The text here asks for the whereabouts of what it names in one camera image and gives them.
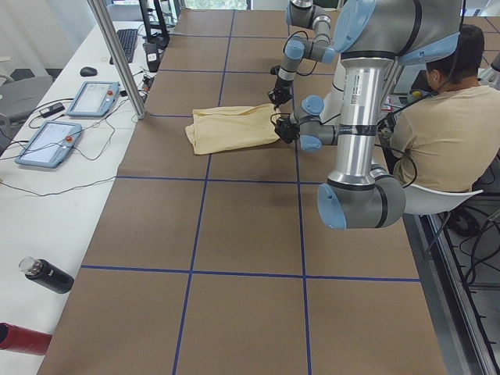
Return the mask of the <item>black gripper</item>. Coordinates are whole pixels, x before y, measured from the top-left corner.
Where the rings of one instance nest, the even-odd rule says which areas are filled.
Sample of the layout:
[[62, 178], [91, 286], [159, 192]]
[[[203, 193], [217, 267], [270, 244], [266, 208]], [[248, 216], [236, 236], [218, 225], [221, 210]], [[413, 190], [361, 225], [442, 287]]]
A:
[[291, 93], [292, 85], [292, 80], [285, 80], [277, 76], [274, 88], [267, 93], [270, 102], [274, 105], [275, 108], [286, 104], [290, 99], [293, 98]]
[[300, 126], [293, 123], [290, 116], [279, 115], [273, 122], [274, 132], [286, 144], [298, 140], [300, 135]]

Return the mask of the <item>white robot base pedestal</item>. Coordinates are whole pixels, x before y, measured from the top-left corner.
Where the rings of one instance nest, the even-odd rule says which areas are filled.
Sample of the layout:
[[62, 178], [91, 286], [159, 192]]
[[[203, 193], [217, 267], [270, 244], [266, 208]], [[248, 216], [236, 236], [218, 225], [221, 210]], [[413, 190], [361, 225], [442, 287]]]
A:
[[346, 70], [341, 60], [337, 61], [332, 88], [323, 99], [324, 108], [320, 118], [325, 125], [338, 125], [341, 115], [341, 107], [344, 96]]

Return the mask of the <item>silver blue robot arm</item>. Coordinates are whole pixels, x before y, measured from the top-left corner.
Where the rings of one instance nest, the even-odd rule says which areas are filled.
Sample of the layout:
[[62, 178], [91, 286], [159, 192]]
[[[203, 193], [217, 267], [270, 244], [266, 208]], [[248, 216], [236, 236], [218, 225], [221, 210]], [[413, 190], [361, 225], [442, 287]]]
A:
[[276, 81], [268, 98], [275, 109], [292, 99], [293, 81], [303, 59], [331, 63], [335, 56], [330, 39], [331, 17], [313, 1], [290, 1], [286, 22], [288, 26], [300, 27], [301, 30], [287, 39], [280, 65], [270, 70]]
[[405, 209], [402, 185], [373, 161], [380, 107], [387, 97], [384, 76], [392, 63], [429, 63], [451, 55], [462, 24], [462, 1], [349, 1], [332, 20], [311, 1], [288, 4], [286, 21], [314, 32], [313, 39], [290, 37], [269, 92], [275, 106], [291, 97], [304, 59], [345, 69], [340, 111], [327, 113], [332, 100], [311, 95], [276, 134], [299, 141], [303, 150], [335, 145], [334, 169], [317, 192], [324, 224], [333, 229], [379, 228], [395, 223]]

